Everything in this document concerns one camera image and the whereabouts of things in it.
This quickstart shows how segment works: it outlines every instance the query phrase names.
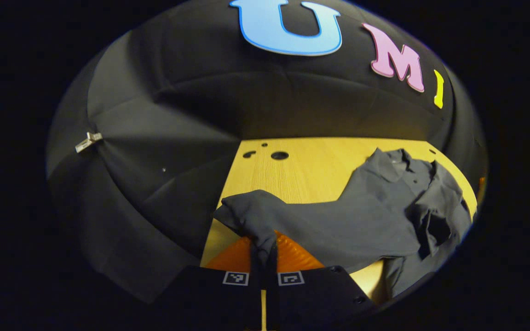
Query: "letter m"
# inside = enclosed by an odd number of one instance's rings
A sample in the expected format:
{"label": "letter m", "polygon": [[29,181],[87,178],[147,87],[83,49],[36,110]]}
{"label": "letter m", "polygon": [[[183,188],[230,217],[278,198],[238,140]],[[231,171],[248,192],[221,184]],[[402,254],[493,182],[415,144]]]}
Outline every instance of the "letter m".
{"label": "letter m", "polygon": [[363,27],[371,32],[376,44],[376,59],[372,61],[372,69],[382,76],[394,77],[394,69],[390,67],[391,58],[400,81],[404,80],[410,69],[410,75],[406,77],[408,85],[418,92],[424,92],[419,55],[406,45],[402,46],[402,52],[400,52],[385,32],[367,23],[363,23]]}

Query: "blue letter u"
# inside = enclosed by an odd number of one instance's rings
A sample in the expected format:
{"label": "blue letter u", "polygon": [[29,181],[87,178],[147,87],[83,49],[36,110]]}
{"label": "blue letter u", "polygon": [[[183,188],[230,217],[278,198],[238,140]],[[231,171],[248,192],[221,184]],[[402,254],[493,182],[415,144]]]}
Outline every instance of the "blue letter u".
{"label": "blue letter u", "polygon": [[230,6],[238,7],[240,30],[244,39],[263,50],[288,54],[318,56],[338,50],[342,40],[336,10],[302,2],[316,15],[318,34],[302,36],[286,30],[282,21],[282,5],[288,0],[235,0]]}

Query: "black background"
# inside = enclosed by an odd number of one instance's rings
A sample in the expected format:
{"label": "black background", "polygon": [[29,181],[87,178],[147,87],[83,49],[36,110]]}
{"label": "black background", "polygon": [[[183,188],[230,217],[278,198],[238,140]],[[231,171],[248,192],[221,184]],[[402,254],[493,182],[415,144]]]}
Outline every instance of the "black background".
{"label": "black background", "polygon": [[[44,147],[53,112],[86,62],[174,4],[0,1],[0,330],[152,323],[145,304],[68,249],[50,206]],[[482,216],[459,254],[372,325],[530,329],[530,1],[361,4],[416,36],[465,82],[491,158]]]}

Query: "wooden table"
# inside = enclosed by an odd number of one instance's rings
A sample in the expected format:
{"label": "wooden table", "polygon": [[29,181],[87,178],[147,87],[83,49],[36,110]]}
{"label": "wooden table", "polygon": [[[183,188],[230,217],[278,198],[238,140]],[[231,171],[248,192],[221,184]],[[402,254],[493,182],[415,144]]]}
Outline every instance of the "wooden table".
{"label": "wooden table", "polygon": [[[230,168],[220,200],[229,195],[265,190],[286,203],[320,203],[335,201],[343,192],[355,168],[365,162],[376,148],[382,151],[405,149],[412,158],[436,160],[456,179],[463,190],[471,216],[477,200],[462,172],[443,153],[425,141],[377,138],[283,138],[244,140]],[[248,159],[242,157],[256,151]],[[285,160],[274,160],[271,154],[284,151]],[[219,252],[238,239],[238,235],[213,220],[200,266],[205,266]],[[386,301],[385,285],[379,260],[351,277],[376,303]]]}

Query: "gray polo shirt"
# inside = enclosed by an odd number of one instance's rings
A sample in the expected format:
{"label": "gray polo shirt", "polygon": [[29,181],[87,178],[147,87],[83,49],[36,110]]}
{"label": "gray polo shirt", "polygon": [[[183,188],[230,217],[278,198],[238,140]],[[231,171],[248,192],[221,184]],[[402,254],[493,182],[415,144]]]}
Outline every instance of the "gray polo shirt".
{"label": "gray polo shirt", "polygon": [[254,236],[263,264],[278,230],[322,264],[348,272],[389,258],[389,287],[400,289],[440,265],[429,261],[454,249],[444,243],[469,227],[469,213],[458,210],[463,205],[455,179],[437,162],[412,159],[404,149],[376,149],[337,201],[286,204],[256,190],[222,199],[214,218],[239,235]]}

